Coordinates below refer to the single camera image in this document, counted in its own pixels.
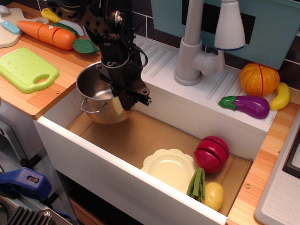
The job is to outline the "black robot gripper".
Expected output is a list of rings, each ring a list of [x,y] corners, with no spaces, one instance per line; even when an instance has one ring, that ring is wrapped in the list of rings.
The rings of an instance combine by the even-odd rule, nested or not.
[[[148,106],[150,90],[141,79],[141,72],[148,57],[134,43],[123,45],[103,44],[100,46],[101,66],[97,66],[100,78],[111,85],[114,97],[119,96],[125,111],[130,111],[137,102]]]

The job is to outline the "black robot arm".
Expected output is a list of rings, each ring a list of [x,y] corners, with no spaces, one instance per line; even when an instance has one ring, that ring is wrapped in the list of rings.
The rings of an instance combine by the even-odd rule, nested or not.
[[[148,57],[134,43],[131,1],[48,0],[46,4],[61,19],[86,28],[101,52],[96,66],[99,78],[111,86],[126,111],[137,102],[151,103],[150,90],[141,79]]]

